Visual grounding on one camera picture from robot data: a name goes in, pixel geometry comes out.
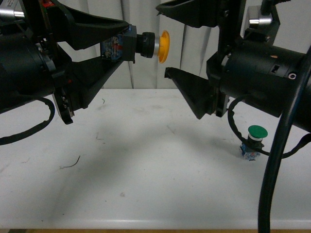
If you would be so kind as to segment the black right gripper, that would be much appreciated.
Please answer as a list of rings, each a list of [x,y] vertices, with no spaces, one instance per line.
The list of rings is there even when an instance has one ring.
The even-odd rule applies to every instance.
[[[260,6],[246,7],[244,0],[172,0],[156,7],[160,15],[190,27],[219,27],[217,52],[207,61],[208,80],[174,67],[165,69],[165,78],[174,82],[197,119],[213,113],[222,117],[229,97],[241,92],[238,82],[247,61],[276,38],[276,4],[264,0]]]

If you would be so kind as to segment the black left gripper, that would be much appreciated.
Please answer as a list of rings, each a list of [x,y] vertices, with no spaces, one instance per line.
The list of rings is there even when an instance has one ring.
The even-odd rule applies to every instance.
[[[34,40],[48,53],[46,64],[55,86],[53,99],[58,113],[65,124],[72,124],[73,111],[89,106],[122,61],[99,56],[74,62],[57,42],[67,42],[74,50],[86,49],[119,34],[129,23],[93,16],[57,0],[25,0],[24,13]]]

